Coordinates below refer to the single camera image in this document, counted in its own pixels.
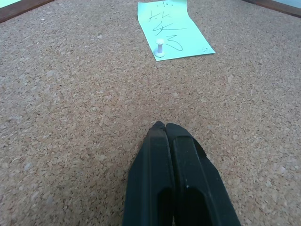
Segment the light green sticky note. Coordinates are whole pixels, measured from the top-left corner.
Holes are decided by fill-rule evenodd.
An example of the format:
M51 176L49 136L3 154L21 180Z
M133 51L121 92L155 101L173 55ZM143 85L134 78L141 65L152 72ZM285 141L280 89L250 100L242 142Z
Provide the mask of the light green sticky note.
M156 40L164 40L165 54L154 54L157 61L215 53L190 19L186 0L139 2L138 21L153 54Z
M17 1L21 1L21 0L0 0L0 8L11 5Z

